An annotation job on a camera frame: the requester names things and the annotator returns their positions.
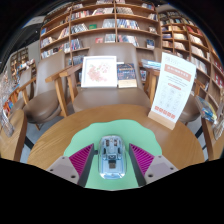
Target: wall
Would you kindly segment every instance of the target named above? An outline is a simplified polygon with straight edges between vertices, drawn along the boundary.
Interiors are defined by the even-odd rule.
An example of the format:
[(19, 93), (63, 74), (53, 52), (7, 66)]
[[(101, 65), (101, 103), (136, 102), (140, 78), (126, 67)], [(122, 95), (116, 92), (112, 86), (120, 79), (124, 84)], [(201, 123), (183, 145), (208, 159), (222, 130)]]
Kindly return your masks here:
[(34, 59), (36, 66), (40, 62), (40, 40), (28, 45), (29, 60)]

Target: chair back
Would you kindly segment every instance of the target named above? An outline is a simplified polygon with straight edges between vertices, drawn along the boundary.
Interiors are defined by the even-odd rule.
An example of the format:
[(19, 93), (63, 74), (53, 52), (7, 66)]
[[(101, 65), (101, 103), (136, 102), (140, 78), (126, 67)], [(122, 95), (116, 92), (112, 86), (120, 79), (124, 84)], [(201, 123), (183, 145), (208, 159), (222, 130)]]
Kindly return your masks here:
[[(23, 86), (24, 84), (26, 84), (28, 81), (30, 81), (32, 78), (32, 68), (28, 68), (27, 70), (25, 70), (21, 76), (20, 76), (20, 80), (19, 80), (19, 86)], [(27, 91), (27, 96), (28, 98), (30, 98), (31, 95), (31, 89), (33, 89), (33, 86), (28, 85), (26, 87), (26, 91)], [(22, 92), (19, 92), (18, 95), (18, 100), (23, 98)]]
[[(45, 82), (45, 79), (54, 73), (57, 73), (65, 68), (65, 53), (60, 51), (48, 58), (41, 60), (37, 67), (36, 87), (34, 97), (41, 93), (54, 90), (54, 82)], [(66, 79), (62, 78), (62, 87), (66, 96)]]
[(131, 43), (98, 43), (90, 47), (88, 56), (117, 56), (117, 62), (133, 63), (137, 87), (143, 90), (136, 48)]

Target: shelf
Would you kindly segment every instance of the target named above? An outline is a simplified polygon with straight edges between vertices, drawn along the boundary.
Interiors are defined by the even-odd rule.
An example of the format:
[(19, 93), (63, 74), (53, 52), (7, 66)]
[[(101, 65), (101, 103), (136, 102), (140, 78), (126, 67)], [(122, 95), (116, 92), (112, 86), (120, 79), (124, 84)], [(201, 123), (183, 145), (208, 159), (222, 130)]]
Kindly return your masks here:
[(149, 22), (149, 23), (158, 23), (157, 20), (149, 19), (149, 18), (143, 17), (143, 16), (132, 15), (132, 14), (117, 13), (117, 19), (133, 19), (133, 20), (137, 19), (137, 20)]
[(191, 34), (191, 35), (193, 35), (193, 36), (196, 36), (196, 37), (198, 37), (198, 38), (205, 39), (204, 36), (202, 36), (202, 35), (200, 35), (200, 34), (198, 34), (198, 33), (190, 32), (190, 31), (188, 31), (188, 33)]
[(215, 64), (212, 63), (212, 65), (216, 69), (216, 71), (218, 71), (218, 73), (222, 76), (222, 78), (224, 78), (224, 74), (220, 71), (220, 69)]
[(216, 83), (216, 81), (214, 79), (212, 79), (212, 82), (216, 85), (216, 87), (218, 87), (219, 89), (221, 89), (221, 87)]
[(154, 50), (154, 49), (149, 49), (149, 48), (146, 48), (146, 47), (136, 47), (136, 49), (147, 50), (147, 51), (153, 51)]
[(220, 62), (219, 56), (218, 56), (218, 55), (216, 55), (213, 51), (211, 51), (211, 52), (212, 52), (212, 55), (213, 55), (216, 59), (218, 59), (218, 60), (219, 60), (219, 62)]
[(170, 17), (170, 19), (182, 19), (181, 16), (169, 16), (169, 17)]
[(198, 57), (199, 60), (201, 59), (201, 60), (203, 60), (204, 62), (206, 62), (206, 63), (208, 63), (208, 64), (211, 64), (211, 62), (210, 62), (209, 60), (207, 60), (206, 58), (201, 57), (200, 55), (197, 55), (197, 54), (195, 54), (195, 53), (193, 53), (193, 52), (191, 52), (191, 54), (192, 54), (194, 57)]
[(141, 6), (137, 6), (137, 5), (117, 3), (116, 6), (117, 7), (127, 7), (127, 8), (131, 8), (131, 9), (136, 9), (136, 10), (139, 10), (139, 11), (145, 11), (145, 12), (148, 12), (148, 13), (155, 13), (156, 14), (156, 11), (154, 11), (154, 10), (144, 8), (144, 7), (141, 7)]
[(87, 21), (98, 20), (98, 19), (110, 19), (111, 17), (112, 17), (112, 19), (114, 19), (114, 13), (94, 15), (94, 16), (86, 16), (86, 17), (83, 17), (83, 18), (72, 20), (71, 21), (71, 26), (75, 25), (75, 24), (87, 22)]
[(164, 27), (164, 26), (171, 26), (171, 24), (164, 24), (164, 25), (161, 25), (161, 27)]
[(190, 27), (193, 27), (193, 28), (197, 28), (198, 29), (198, 27), (197, 26), (194, 26), (194, 25), (191, 25), (191, 24), (185, 24), (186, 26), (190, 26)]
[(163, 40), (169, 40), (169, 41), (173, 41), (173, 38), (163, 38)]
[(58, 17), (52, 19), (51, 21), (49, 21), (49, 22), (46, 23), (45, 25), (43, 25), (43, 26), (41, 27), (41, 29), (43, 29), (43, 28), (45, 28), (45, 27), (48, 27), (49, 25), (54, 24), (54, 23), (56, 23), (56, 22), (58, 22), (58, 21), (61, 21), (61, 20), (65, 19), (66, 16), (69, 16), (69, 15), (70, 15), (70, 12), (65, 13), (65, 14), (62, 14), (62, 15), (60, 15), (60, 16), (58, 16)]
[(74, 51), (72, 51), (72, 53), (73, 52), (77, 52), (77, 51), (85, 51), (85, 50), (89, 50), (89, 47), (84, 47), (84, 48), (80, 48), (80, 49), (74, 50)]
[(203, 88), (200, 88), (203, 92), (205, 92), (206, 94), (208, 93), (206, 90), (204, 90)]
[(159, 19), (160, 19), (160, 21), (163, 21), (163, 20), (168, 20), (169, 18), (163, 17), (163, 18), (159, 18)]
[(45, 19), (52, 18), (52, 17), (54, 17), (55, 15), (57, 15), (57, 14), (59, 14), (59, 13), (61, 13), (61, 12), (65, 12), (66, 9), (67, 9), (68, 7), (70, 7), (71, 5), (72, 5), (72, 4), (68, 4), (68, 5), (66, 5), (64, 8), (61, 8), (61, 9), (55, 11), (54, 13), (52, 13), (52, 14), (50, 14), (50, 15), (47, 15)]
[(191, 44), (194, 45), (194, 46), (196, 46), (196, 47), (200, 47), (200, 48), (202, 48), (203, 50), (209, 52), (208, 48), (205, 47), (205, 46), (203, 46), (203, 45), (201, 45), (201, 44), (197, 44), (197, 43), (194, 43), (194, 42), (192, 42), (192, 41), (191, 41)]
[(66, 39), (69, 39), (69, 36), (63, 37), (63, 38), (61, 38), (61, 39), (59, 39), (59, 40), (55, 40), (55, 41), (53, 41), (52, 43), (46, 45), (45, 47), (42, 47), (40, 50), (44, 50), (44, 49), (46, 49), (46, 48), (48, 48), (48, 47), (50, 47), (50, 46), (52, 46), (52, 45), (54, 45), (54, 44), (56, 44), (56, 43), (59, 43), (59, 42), (61, 42), (61, 41), (63, 41), (63, 40), (66, 40)]
[(98, 29), (92, 29), (92, 30), (85, 30), (82, 32), (73, 33), (73, 34), (71, 34), (71, 37), (90, 34), (90, 33), (105, 32), (105, 31), (114, 31), (115, 32), (115, 28), (98, 28)]
[(137, 30), (137, 29), (129, 29), (129, 28), (117, 28), (118, 31), (131, 31), (131, 32), (136, 32), (136, 33), (144, 33), (144, 34), (148, 34), (148, 35), (152, 35), (155, 37), (160, 37), (159, 34), (155, 34), (155, 33), (151, 33), (149, 31), (145, 31), (145, 30)]
[[(163, 46), (163, 47), (165, 47), (165, 46)], [(165, 47), (165, 48), (173, 49), (173, 47)]]
[(186, 34), (186, 30), (173, 30), (174, 33), (181, 33), (181, 34)]
[(201, 69), (197, 68), (197, 71), (198, 71), (198, 72), (201, 72), (203, 75), (205, 75), (207, 78), (210, 79), (210, 76), (207, 75), (205, 72), (203, 72)]
[(167, 30), (167, 31), (162, 31), (162, 33), (172, 33), (172, 31)]
[(171, 23), (172, 26), (184, 26), (184, 23)]
[(219, 105), (218, 105), (218, 103), (215, 101), (215, 99), (214, 99), (210, 94), (208, 94), (208, 96), (209, 96), (209, 98), (212, 100), (212, 102), (216, 105), (216, 107), (218, 108)]
[(41, 38), (41, 39), (44, 39), (44, 38), (46, 38), (47, 36), (49, 36), (50, 34), (55, 33), (55, 32), (57, 32), (57, 31), (59, 31), (59, 30), (62, 31), (64, 28), (66, 28), (66, 27), (68, 27), (68, 26), (69, 26), (69, 22), (64, 23), (64, 24), (62, 24), (62, 25), (59, 25), (59, 26), (57, 26), (57, 27), (55, 27), (55, 28), (49, 30), (47, 33), (43, 34), (40, 38)]
[(182, 39), (173, 39), (175, 42), (182, 42), (182, 43), (189, 43), (188, 40), (182, 40)]
[(73, 9), (72, 10), (72, 14), (79, 12), (79, 11), (86, 11), (86, 10), (91, 10), (91, 9), (98, 9), (98, 8), (114, 8), (114, 4), (112, 3), (107, 3), (107, 4), (99, 4), (99, 5), (88, 5), (88, 6), (84, 6), (83, 8), (79, 8), (79, 9)]
[(174, 48), (174, 49), (175, 49), (175, 50), (178, 50), (178, 51), (183, 51), (183, 52), (189, 53), (189, 51), (184, 50), (184, 49), (180, 49), (180, 48)]

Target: bookshelf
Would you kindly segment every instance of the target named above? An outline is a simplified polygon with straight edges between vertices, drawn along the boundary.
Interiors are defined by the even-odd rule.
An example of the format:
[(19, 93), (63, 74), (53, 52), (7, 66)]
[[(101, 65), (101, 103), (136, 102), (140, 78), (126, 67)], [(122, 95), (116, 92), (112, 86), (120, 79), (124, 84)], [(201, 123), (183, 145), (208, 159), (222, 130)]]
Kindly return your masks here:
[(28, 48), (24, 48), (20, 51), (17, 51), (14, 55), (12, 55), (10, 59), (10, 68), (11, 68), (11, 74), (14, 73), (15, 69), (17, 67), (29, 60), (28, 55)]
[[(105, 4), (96, 4), (97, 0), (84, 0), (80, 2), (75, 2), (69, 5), (66, 5), (63, 9), (57, 10), (55, 13), (47, 16), (45, 20), (49, 20), (47, 23), (41, 28), (41, 32), (43, 29), (47, 28), (47, 31), (41, 35), (40, 33), (40, 43), (46, 38), (53, 38), (54, 41), (49, 43), (46, 46), (40, 46), (41, 59), (43, 59), (42, 54), (46, 51), (50, 51), (54, 48), (62, 46), (62, 44), (68, 43), (71, 46), (71, 41), (74, 39), (79, 39), (83, 45), (83, 48), (70, 50), (65, 52), (66, 57), (66, 66), (69, 66), (69, 62), (73, 65), (72, 58), (74, 56), (79, 55), (87, 55), (88, 50), (92, 44), (95, 43), (96, 38), (103, 38), (103, 42), (105, 42), (106, 34), (115, 34), (115, 42), (119, 42), (118, 35), (128, 35), (135, 36), (137, 38), (137, 42), (139, 46), (136, 46), (137, 55), (139, 61), (142, 58), (148, 60), (154, 60), (153, 50), (147, 48), (146, 39), (154, 40), (155, 47), (162, 47), (162, 39), (161, 39), (161, 28), (160, 28), (160, 20), (158, 18), (158, 13), (155, 9), (153, 3), (144, 2), (141, 0), (126, 0), (124, 3), (116, 3), (116, 1), (112, 1), (111, 3)], [(144, 8), (142, 4), (146, 3), (148, 5), (152, 5), (155, 10)], [(82, 8), (75, 8), (78, 4), (82, 4)], [(130, 8), (133, 14), (123, 14), (117, 12), (117, 7), (125, 7)], [(94, 12), (99, 8), (113, 8), (112, 13), (108, 14), (99, 14), (99, 15), (89, 15), (85, 17), (79, 17), (74, 20), (71, 20), (77, 13), (82, 11), (89, 10), (89, 13)], [(148, 18), (150, 14), (155, 14), (158, 18), (158, 21)], [(114, 19), (115, 26), (110, 28), (102, 28), (103, 22), (105, 19)], [(136, 21), (139, 29), (131, 29), (131, 28), (120, 28), (117, 24), (117, 19), (126, 19)], [(72, 33), (71, 28), (74, 25), (85, 24), (87, 28), (89, 25), (96, 24), (96, 29), (90, 29), (81, 31), (78, 33)], [(149, 32), (149, 26), (155, 27), (157, 34)], [(63, 29), (69, 27), (69, 33), (67, 36), (58, 39)], [(80, 84), (78, 79), (78, 74), (76, 74), (77, 84)]]
[[(163, 29), (163, 27), (166, 27), (168, 29), (169, 26), (172, 28), (172, 30), (162, 31), (162, 35), (161, 35), (162, 38), (163, 38), (163, 34), (170, 33), (172, 36), (171, 38), (169, 38), (169, 40), (168, 39), (162, 39), (162, 40), (167, 40), (173, 43), (173, 47), (162, 46), (162, 48), (164, 50), (170, 50), (170, 52), (173, 54), (176, 54), (176, 52), (181, 53), (185, 60), (188, 59), (189, 61), (192, 61), (194, 60), (193, 58), (196, 58), (197, 60), (204, 63), (207, 72), (205, 71), (205, 69), (202, 70), (201, 68), (197, 67), (197, 79), (200, 82), (202, 82), (204, 85), (206, 85), (206, 83), (208, 82), (209, 86), (207, 90), (201, 89), (199, 96), (207, 100), (217, 111), (219, 103), (220, 103), (220, 90), (221, 90), (220, 85), (222, 84), (224, 86), (224, 70), (221, 66), (221, 61), (219, 57), (217, 56), (215, 50), (213, 49), (211, 43), (209, 42), (207, 37), (204, 35), (204, 33), (197, 27), (197, 25), (194, 24), (191, 19), (189, 19), (180, 11), (172, 8), (171, 6), (167, 6), (167, 9), (165, 9), (165, 7), (163, 7), (162, 10), (159, 10), (157, 8), (157, 12), (159, 16), (160, 14), (163, 14), (163, 16), (164, 15), (166, 16), (165, 18), (163, 17), (162, 21), (166, 21), (170, 18), (173, 18), (172, 16), (168, 14), (169, 12), (175, 12), (179, 15), (178, 18), (181, 20), (180, 21), (181, 23), (170, 23), (170, 24), (164, 24), (164, 25), (161, 24), (161, 29)], [(193, 24), (188, 24), (184, 20), (187, 20), (187, 21), (190, 20)], [(175, 31), (173, 29), (173, 27), (175, 26), (180, 27), (181, 31)], [(184, 34), (187, 37), (187, 40), (174, 39), (173, 37), (174, 33)], [(195, 39), (199, 38), (200, 43), (192, 41), (191, 36), (196, 37)], [(177, 42), (177, 41), (184, 44), (185, 50), (177, 49), (174, 47), (174, 42)], [(196, 54), (196, 52), (193, 51), (192, 46), (200, 49), (204, 53), (205, 57), (202, 57), (201, 55)]]

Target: wooden bookshelf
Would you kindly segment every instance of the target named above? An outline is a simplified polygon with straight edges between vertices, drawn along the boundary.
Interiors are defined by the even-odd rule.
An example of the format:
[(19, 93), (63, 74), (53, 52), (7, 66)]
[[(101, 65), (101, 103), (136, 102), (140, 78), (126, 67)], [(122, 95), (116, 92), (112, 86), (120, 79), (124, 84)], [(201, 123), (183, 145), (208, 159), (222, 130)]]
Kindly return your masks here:
[[(71, 46), (71, 41), (73, 39), (78, 38), (82, 42), (83, 48), (76, 49), (76, 50), (70, 49), (70, 52), (67, 52), (65, 55), (66, 66), (69, 65), (70, 60), (73, 65), (72, 58), (78, 55), (87, 55), (90, 46), (95, 43), (96, 38), (103, 37), (105, 41), (106, 34), (115, 34), (116, 35), (115, 42), (119, 41), (117, 38), (118, 35), (135, 36), (139, 44), (139, 47), (136, 47), (139, 61), (141, 61), (142, 58), (153, 60), (154, 59), (153, 50), (147, 48), (146, 40), (153, 39), (155, 41), (155, 47), (161, 48), (162, 39), (161, 39), (161, 27), (159, 25), (160, 20), (158, 18), (158, 13), (156, 9), (151, 10), (141, 6), (143, 3), (151, 4), (151, 5), (153, 5), (153, 3), (144, 2), (141, 0), (126, 0), (126, 4), (116, 3), (115, 1), (113, 1), (113, 3), (96, 5), (96, 2), (97, 2), (96, 0), (84, 0), (80, 2), (74, 2), (67, 6), (67, 7), (71, 7), (69, 12), (66, 11), (67, 7), (65, 7), (47, 16), (45, 20), (50, 19), (50, 21), (48, 21), (42, 27), (42, 29), (47, 28), (47, 32), (43, 34), (42, 36), (40, 36), (40, 41), (48, 37), (55, 38), (56, 40), (40, 48), (40, 53), (42, 54), (44, 51), (49, 51), (65, 43), (69, 43), (69, 46)], [(77, 4), (82, 4), (83, 7), (74, 9), (74, 6)], [(117, 13), (116, 11), (117, 7), (131, 8), (133, 14)], [(113, 13), (102, 14), (102, 15), (89, 15), (89, 16), (78, 18), (71, 21), (71, 15), (73, 13), (78, 13), (78, 12), (86, 11), (86, 10), (94, 11), (98, 8), (113, 8)], [(150, 14), (156, 14), (158, 21), (149, 19), (148, 16)], [(67, 17), (69, 17), (69, 21), (63, 24), (60, 24), (61, 21), (65, 20)], [(115, 19), (115, 27), (102, 28), (104, 19)], [(140, 29), (118, 28), (117, 19), (134, 20), (138, 23), (138, 26)], [(72, 34), (71, 27), (74, 25), (82, 24), (82, 23), (84, 23), (87, 28), (89, 28), (89, 25), (91, 24), (96, 24), (97, 28)], [(149, 32), (149, 26), (155, 27), (157, 30), (157, 34)], [(69, 35), (61, 39), (58, 39), (62, 30), (67, 27), (69, 27)]]
[[(66, 11), (67, 7), (65, 7), (47, 16), (46, 19), (51, 19), (51, 20), (42, 27), (42, 28), (48, 28), (48, 30), (47, 30), (47, 33), (45, 33), (44, 35), (40, 37), (40, 40), (43, 40), (46, 37), (54, 37), (57, 39), (61, 31), (68, 26), (69, 26), (69, 35), (67, 37), (61, 38), (60, 40), (54, 41), (53, 43), (45, 46), (44, 48), (41, 48), (40, 49), (41, 53), (43, 53), (44, 51), (53, 49), (54, 47), (59, 47), (63, 43), (69, 43), (69, 45), (71, 46), (71, 41), (73, 39), (78, 38), (82, 42), (83, 48), (76, 49), (73, 51), (70, 50), (70, 52), (66, 53), (66, 65), (68, 66), (69, 60), (71, 60), (73, 65), (72, 58), (78, 55), (87, 55), (89, 48), (91, 47), (92, 44), (95, 43), (96, 38), (102, 37), (103, 40), (105, 41), (106, 34), (115, 34), (116, 35), (115, 42), (119, 42), (117, 38), (118, 35), (135, 36), (139, 44), (139, 47), (136, 47), (139, 61), (141, 61), (141, 59), (143, 58), (148, 60), (154, 60), (153, 50), (148, 49), (146, 44), (147, 39), (153, 39), (155, 41), (155, 47), (163, 48), (164, 50), (170, 50), (173, 54), (178, 52), (183, 55), (183, 58), (185, 60), (191, 61), (191, 58), (194, 57), (205, 64), (207, 69), (207, 74), (204, 71), (197, 68), (197, 78), (204, 85), (206, 84), (206, 82), (209, 82), (209, 87), (207, 91), (202, 89), (200, 91), (200, 96), (208, 100), (214, 106), (214, 109), (217, 109), (217, 104), (219, 103), (220, 87), (215, 82), (215, 74), (218, 74), (224, 82), (224, 73), (222, 73), (220, 69), (216, 67), (215, 61), (219, 61), (220, 63), (220, 60), (218, 56), (212, 51), (212, 46), (210, 42), (208, 41), (208, 39), (206, 38), (206, 36), (204, 35), (204, 33), (201, 32), (202, 35), (198, 33), (199, 28), (197, 27), (197, 25), (195, 25), (194, 23), (193, 23), (194, 25), (186, 24), (184, 19), (186, 20), (189, 20), (189, 19), (176, 9), (159, 11), (158, 9), (155, 8), (155, 11), (154, 11), (154, 10), (144, 8), (141, 6), (143, 3), (153, 5), (153, 3), (150, 3), (150, 2), (144, 2), (141, 0), (126, 0), (125, 4), (116, 3), (115, 1), (113, 1), (113, 3), (99, 4), (99, 5), (96, 5), (96, 2), (97, 2), (96, 0), (84, 0), (80, 2), (74, 2), (69, 5), (69, 7), (71, 7), (71, 10), (69, 12)], [(74, 9), (74, 6), (77, 4), (82, 4), (83, 8)], [(117, 13), (116, 11), (117, 7), (130, 8), (133, 14)], [(113, 8), (114, 10), (113, 10), (113, 13), (110, 13), (110, 14), (93, 15), (93, 16), (90, 15), (90, 16), (86, 16), (86, 17), (71, 21), (71, 15), (73, 13), (86, 11), (86, 10), (94, 11), (98, 8)], [(159, 13), (165, 14), (167, 18), (160, 19), (158, 15), (158, 11)], [(168, 12), (177, 12), (178, 15), (170, 16), (168, 15)], [(151, 20), (148, 18), (149, 14), (151, 13), (157, 15), (158, 21)], [(62, 20), (65, 20), (66, 17), (69, 17), (69, 21), (60, 25), (60, 22)], [(115, 19), (115, 27), (102, 28), (104, 19)], [(134, 20), (138, 23), (138, 26), (140, 29), (118, 28), (117, 19)], [(181, 23), (169, 23), (164, 25), (160, 24), (161, 20), (170, 21), (170, 19), (179, 19)], [(97, 28), (72, 34), (71, 27), (73, 25), (82, 24), (82, 23), (84, 23), (87, 28), (89, 28), (89, 25), (91, 24), (96, 24)], [(157, 30), (157, 34), (150, 33), (149, 26), (155, 27)], [(169, 26), (172, 28), (172, 30), (163, 31), (163, 32), (161, 31), (162, 27), (166, 27), (168, 29)], [(181, 30), (174, 30), (173, 28), (174, 26), (180, 27)], [(193, 32), (189, 32), (187, 29), (187, 26), (191, 27)], [(170, 33), (172, 38), (163, 38), (162, 34), (165, 34), (165, 33)], [(187, 40), (174, 39), (175, 33), (184, 34), (187, 37)], [(189, 35), (193, 35), (195, 37), (200, 38), (203, 45), (192, 42)], [(173, 44), (173, 47), (162, 46), (162, 41), (170, 41)], [(186, 50), (175, 48), (174, 42), (182, 43), (185, 46)], [(194, 54), (191, 50), (191, 46), (195, 46), (201, 49), (204, 52), (205, 56), (207, 56), (207, 53), (209, 53), (211, 60), (201, 57), (200, 55)], [(76, 74), (76, 79), (77, 79), (77, 84), (80, 85), (80, 82), (78, 79), (78, 73)]]
[[(10, 59), (11, 74), (15, 72), (18, 66), (24, 64), (28, 60), (29, 60), (28, 48), (23, 48), (22, 50), (17, 51)], [(19, 76), (21, 75), (22, 72), (23, 70), (18, 71)]]
[[(171, 11), (178, 12), (178, 10), (176, 10), (174, 8), (170, 9), (170, 8), (172, 8), (171, 6), (169, 6), (167, 8), (169, 8), (169, 10), (163, 10), (163, 11), (162, 10), (157, 10), (158, 14), (165, 14), (167, 16), (167, 19), (171, 19), (171, 18), (174, 19), (175, 16), (173, 16), (173, 17), (169, 16), (167, 12), (171, 12)], [(192, 22), (192, 20), (187, 18), (185, 15), (181, 14), (181, 17), (185, 18), (187, 20), (190, 20)], [(203, 62), (205, 64), (205, 66), (207, 68), (207, 74), (204, 71), (197, 68), (197, 79), (199, 81), (201, 81), (204, 85), (208, 82), (209, 86), (208, 86), (207, 91), (204, 90), (204, 89), (201, 89), (200, 93), (199, 93), (199, 96), (206, 99), (214, 107), (214, 109), (217, 110), (218, 106), (219, 106), (219, 102), (220, 102), (220, 89), (221, 89), (221, 87), (215, 81), (215, 74), (218, 75), (220, 77), (220, 80), (222, 80), (222, 82), (224, 83), (224, 73), (221, 71), (220, 68), (218, 68), (216, 66), (215, 62), (219, 63), (219, 65), (220, 65), (221, 61), (220, 61), (219, 57), (217, 56), (217, 54), (213, 51), (211, 43), (209, 42), (209, 40), (207, 39), (205, 34), (197, 27), (197, 25), (191, 25), (191, 24), (185, 24), (185, 23), (182, 23), (182, 24), (172, 23), (172, 24), (162, 25), (161, 27), (167, 27), (167, 29), (168, 29), (168, 26), (172, 27), (172, 31), (163, 31), (162, 34), (161, 34), (161, 37), (163, 37), (163, 34), (166, 34), (166, 33), (171, 33), (172, 34), (172, 38), (162, 39), (162, 40), (171, 41), (173, 43), (172, 53), (175, 53), (175, 51), (178, 51), (184, 56), (184, 59), (188, 59), (189, 61), (191, 61), (191, 57), (194, 57), (194, 58), (200, 60), (201, 62)], [(173, 30), (173, 26), (181, 27), (181, 31)], [(187, 26), (189, 26), (193, 30), (193, 32), (190, 32), (187, 29)], [(173, 33), (182, 33), (185, 36), (187, 36), (188, 40), (183, 41), (183, 40), (174, 39)], [(189, 35), (200, 38), (203, 45), (192, 42)], [(175, 48), (174, 47), (174, 42), (181, 42), (183, 44), (185, 43), (185, 47), (188, 45), (188, 48), (186, 48), (187, 50)], [(210, 60), (208, 60), (207, 58), (201, 57), (200, 55), (194, 54), (191, 50), (191, 46), (195, 46), (195, 47), (201, 49), (204, 52), (205, 56), (207, 56), (207, 53), (209, 53), (210, 54)], [(164, 47), (163, 46), (162, 48), (164, 50), (165, 49), (172, 50), (171, 47)]]

